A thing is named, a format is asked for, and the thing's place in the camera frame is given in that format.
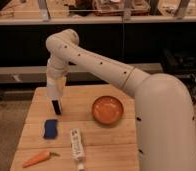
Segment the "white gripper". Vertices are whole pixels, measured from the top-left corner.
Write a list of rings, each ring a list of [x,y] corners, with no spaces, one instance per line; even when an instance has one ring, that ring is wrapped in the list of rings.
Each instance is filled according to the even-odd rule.
[[[58,79],[68,72],[68,63],[56,58],[49,58],[47,62],[46,75],[48,79]]]

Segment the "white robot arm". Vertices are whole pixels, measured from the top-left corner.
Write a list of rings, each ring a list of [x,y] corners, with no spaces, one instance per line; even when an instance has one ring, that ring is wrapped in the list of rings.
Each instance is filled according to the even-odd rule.
[[[47,92],[62,96],[57,81],[72,62],[135,99],[140,171],[196,171],[196,124],[186,86],[169,74],[149,74],[128,64],[87,51],[79,36],[66,29],[49,36],[46,48]]]

